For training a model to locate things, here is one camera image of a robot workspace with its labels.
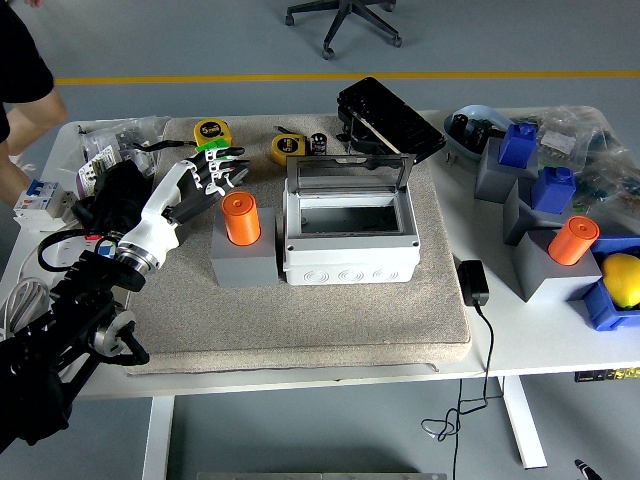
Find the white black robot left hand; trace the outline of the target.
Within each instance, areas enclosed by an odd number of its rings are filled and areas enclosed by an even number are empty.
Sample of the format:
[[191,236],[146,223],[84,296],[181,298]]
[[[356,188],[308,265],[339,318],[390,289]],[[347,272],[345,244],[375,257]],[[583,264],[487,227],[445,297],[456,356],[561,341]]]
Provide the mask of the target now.
[[175,163],[152,192],[140,222],[120,240],[120,256],[134,255],[152,267],[179,246],[176,228],[220,201],[248,174],[242,147],[217,147]]

